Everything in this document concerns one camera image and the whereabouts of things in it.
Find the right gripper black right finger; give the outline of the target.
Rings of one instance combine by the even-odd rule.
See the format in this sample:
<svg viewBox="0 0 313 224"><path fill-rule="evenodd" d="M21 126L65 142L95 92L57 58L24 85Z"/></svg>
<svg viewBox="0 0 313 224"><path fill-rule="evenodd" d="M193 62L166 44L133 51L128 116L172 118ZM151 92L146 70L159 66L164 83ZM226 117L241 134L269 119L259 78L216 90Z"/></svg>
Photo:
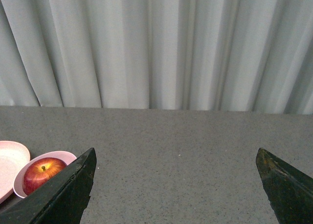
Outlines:
<svg viewBox="0 0 313 224"><path fill-rule="evenodd" d="M313 179L259 148L256 166L270 206L280 224L313 222Z"/></svg>

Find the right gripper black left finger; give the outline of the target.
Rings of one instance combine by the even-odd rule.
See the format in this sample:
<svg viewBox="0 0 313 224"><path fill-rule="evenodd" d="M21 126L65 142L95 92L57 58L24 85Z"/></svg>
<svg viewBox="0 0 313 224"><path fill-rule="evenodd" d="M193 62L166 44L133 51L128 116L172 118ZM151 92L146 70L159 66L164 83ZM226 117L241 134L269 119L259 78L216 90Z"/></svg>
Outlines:
<svg viewBox="0 0 313 224"><path fill-rule="evenodd" d="M2 224L78 224L89 200L96 169L88 149L32 194L0 215Z"/></svg>

